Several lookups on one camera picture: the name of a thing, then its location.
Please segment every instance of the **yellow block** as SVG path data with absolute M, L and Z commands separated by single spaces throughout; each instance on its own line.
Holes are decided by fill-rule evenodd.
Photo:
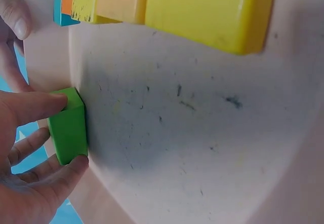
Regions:
M 99 16 L 96 13 L 97 0 L 73 0 L 72 14 L 74 20 L 93 24 L 119 23 L 119 21 Z
M 144 24 L 146 0 L 97 0 L 97 14 L 123 22 Z
M 234 54 L 260 52 L 272 0 L 147 0 L 145 24 Z

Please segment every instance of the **blue block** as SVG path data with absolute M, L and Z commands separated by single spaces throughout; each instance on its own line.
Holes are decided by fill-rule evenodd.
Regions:
M 80 22 L 71 19 L 71 16 L 62 14 L 62 0 L 54 0 L 54 22 L 60 26 L 76 25 Z

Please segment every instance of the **skin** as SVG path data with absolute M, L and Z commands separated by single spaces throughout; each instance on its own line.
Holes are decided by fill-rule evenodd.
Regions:
M 50 137 L 41 128 L 15 143 L 21 125 L 59 113 L 67 104 L 65 95 L 31 92 L 20 73 L 14 46 L 23 55 L 22 40 L 32 29 L 31 15 L 23 0 L 0 0 L 0 76 L 15 92 L 0 91 L 0 223 L 49 223 L 88 168 L 86 156 L 60 166 L 56 155 L 21 174 L 11 167 L 40 148 Z
M 20 73 L 14 47 L 23 55 L 22 40 L 32 31 L 29 8 L 23 0 L 0 0 L 0 76 L 14 92 L 33 89 Z
M 17 127 L 57 114 L 66 104 L 65 95 L 0 91 L 0 223 L 49 223 L 88 168 L 86 156 L 62 167 L 53 155 L 27 172 L 11 172 L 50 137 L 40 128 L 14 144 Z

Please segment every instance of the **green block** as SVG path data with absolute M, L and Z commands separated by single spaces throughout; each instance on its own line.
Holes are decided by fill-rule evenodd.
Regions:
M 75 88 L 53 93 L 66 94 L 67 106 L 48 118 L 51 137 L 61 165 L 69 164 L 78 155 L 88 155 L 85 105 Z

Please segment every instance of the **finger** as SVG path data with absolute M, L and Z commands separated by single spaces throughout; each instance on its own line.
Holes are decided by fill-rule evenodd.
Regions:
M 32 22 L 24 0 L 0 0 L 0 16 L 20 40 L 29 36 Z
M 40 163 L 38 166 L 30 169 L 27 172 L 17 174 L 17 176 L 26 183 L 33 183 L 42 181 L 48 176 L 56 173 L 61 168 L 62 166 L 60 165 L 57 156 L 52 155 L 46 161 Z
M 24 42 L 19 39 L 15 39 L 15 48 L 17 49 L 20 56 L 25 57 Z
M 15 92 L 27 92 L 33 89 L 22 76 L 16 56 L 7 43 L 0 43 L 0 73 Z
M 72 162 L 58 171 L 53 178 L 44 181 L 44 185 L 37 188 L 48 200 L 51 206 L 58 208 L 71 194 L 84 172 L 88 168 L 89 160 L 86 156 L 78 156 Z
M 49 138 L 49 130 L 40 128 L 27 138 L 14 144 L 8 155 L 11 166 L 21 163 L 26 157 L 38 150 Z
M 44 92 L 1 92 L 0 102 L 11 112 L 15 126 L 19 127 L 59 113 L 66 106 L 67 97 Z

